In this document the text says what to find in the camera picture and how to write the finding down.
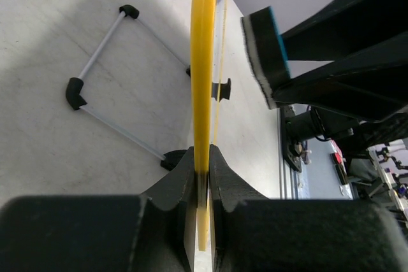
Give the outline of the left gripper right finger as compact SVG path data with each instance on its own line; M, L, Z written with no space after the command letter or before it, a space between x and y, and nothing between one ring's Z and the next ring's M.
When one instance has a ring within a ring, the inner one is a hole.
M362 200L269 199L210 148L214 271L406 271L391 213Z

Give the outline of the yellow framed whiteboard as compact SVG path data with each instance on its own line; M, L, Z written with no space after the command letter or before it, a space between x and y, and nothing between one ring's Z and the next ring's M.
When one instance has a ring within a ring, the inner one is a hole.
M210 251L210 146L217 141L219 121L219 104L213 104L211 98L213 89L221 87L227 7L227 0L191 1L191 99L200 252Z

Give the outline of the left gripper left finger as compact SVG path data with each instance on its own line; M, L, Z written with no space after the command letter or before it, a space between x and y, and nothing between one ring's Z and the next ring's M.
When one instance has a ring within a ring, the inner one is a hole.
M139 195L22 196L1 208L2 271L192 271L193 150Z

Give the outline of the blue whiteboard eraser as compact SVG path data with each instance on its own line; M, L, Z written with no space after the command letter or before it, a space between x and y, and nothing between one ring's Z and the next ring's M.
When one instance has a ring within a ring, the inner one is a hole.
M252 75L262 91L268 109L275 109L278 106L273 94L290 81L291 75L286 48L272 7L246 15L240 19L240 23Z

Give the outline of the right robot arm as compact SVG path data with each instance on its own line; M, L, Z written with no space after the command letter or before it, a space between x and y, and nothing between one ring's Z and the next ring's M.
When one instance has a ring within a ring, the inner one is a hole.
M273 94L310 106L287 119L292 140L361 152L407 136L407 0L333 0L283 42L289 60L321 62Z

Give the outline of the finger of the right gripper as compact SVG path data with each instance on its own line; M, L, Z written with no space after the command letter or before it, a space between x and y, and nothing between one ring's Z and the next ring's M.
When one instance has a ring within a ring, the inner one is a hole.
M382 121L407 111L407 33L300 75L273 93L286 104L310 104Z
M282 35L291 61L334 61L407 32L407 0L333 0Z

